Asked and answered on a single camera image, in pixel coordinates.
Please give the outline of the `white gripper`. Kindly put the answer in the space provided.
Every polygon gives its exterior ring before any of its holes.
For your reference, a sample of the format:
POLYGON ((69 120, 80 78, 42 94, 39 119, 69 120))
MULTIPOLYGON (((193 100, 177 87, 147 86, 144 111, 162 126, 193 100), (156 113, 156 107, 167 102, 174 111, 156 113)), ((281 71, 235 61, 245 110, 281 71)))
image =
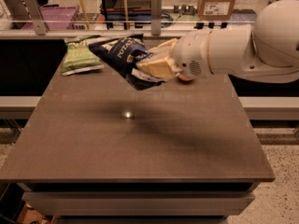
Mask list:
POLYGON ((149 50, 149 57, 136 63, 143 73, 170 80, 178 73, 187 80, 211 75, 207 62, 207 39, 211 31, 196 30, 180 39, 172 38, 149 50))

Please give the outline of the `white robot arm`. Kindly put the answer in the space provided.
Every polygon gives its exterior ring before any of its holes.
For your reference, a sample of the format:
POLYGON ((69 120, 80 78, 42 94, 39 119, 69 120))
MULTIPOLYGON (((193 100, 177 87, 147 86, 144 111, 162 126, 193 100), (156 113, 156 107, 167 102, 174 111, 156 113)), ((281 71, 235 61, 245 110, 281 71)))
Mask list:
POLYGON ((264 83, 299 79, 299 1, 280 0, 265 7, 253 24, 195 30, 151 49, 136 64, 164 80, 225 74, 264 83))

